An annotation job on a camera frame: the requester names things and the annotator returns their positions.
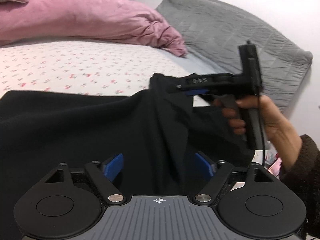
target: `finger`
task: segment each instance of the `finger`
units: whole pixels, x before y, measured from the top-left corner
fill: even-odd
[[[236,111],[231,108],[223,108],[221,111],[225,118],[235,118],[237,115]]]
[[[212,102],[212,105],[213,105],[213,106],[219,106],[219,107],[221,107],[221,106],[222,106],[222,103],[221,103],[220,99],[215,99],[215,100]]]
[[[245,128],[235,128],[233,132],[237,135],[243,135],[245,133]]]
[[[244,128],[245,127],[245,121],[241,119],[230,119],[229,124],[232,128]]]
[[[245,98],[238,99],[237,105],[243,109],[258,108],[258,97],[257,96],[246,96]]]

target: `wrist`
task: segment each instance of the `wrist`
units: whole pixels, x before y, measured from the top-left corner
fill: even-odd
[[[277,149],[285,169],[289,171],[297,161],[302,147],[302,139],[285,117],[280,121],[277,133],[271,142]]]

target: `blue gripper pad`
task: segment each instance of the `blue gripper pad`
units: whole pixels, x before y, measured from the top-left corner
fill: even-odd
[[[196,162],[204,178],[209,181],[214,176],[214,171],[210,163],[199,153],[196,153]]]
[[[207,94],[209,92],[208,89],[194,89],[194,90],[189,90],[184,92],[186,96],[190,97],[190,96],[197,96],[197,95],[204,95]]]
[[[111,182],[116,178],[119,172],[123,169],[124,157],[120,153],[114,157],[103,169],[103,175]]]

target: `white wall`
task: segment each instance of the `white wall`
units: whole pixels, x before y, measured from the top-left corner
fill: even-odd
[[[162,0],[136,1],[155,8]],[[320,0],[221,1],[255,14],[313,53],[311,71],[285,114],[298,133],[310,135],[320,147]]]

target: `black circular pad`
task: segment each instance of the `black circular pad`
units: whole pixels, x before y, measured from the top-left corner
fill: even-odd
[[[90,228],[101,214],[98,198],[71,185],[43,183],[31,188],[14,207],[20,230],[35,239],[66,239]]]
[[[65,196],[49,196],[40,200],[37,210],[47,217],[59,217],[70,212],[73,200]]]
[[[280,200],[267,195],[253,196],[246,201],[245,206],[253,214],[263,217],[274,216],[283,209]]]

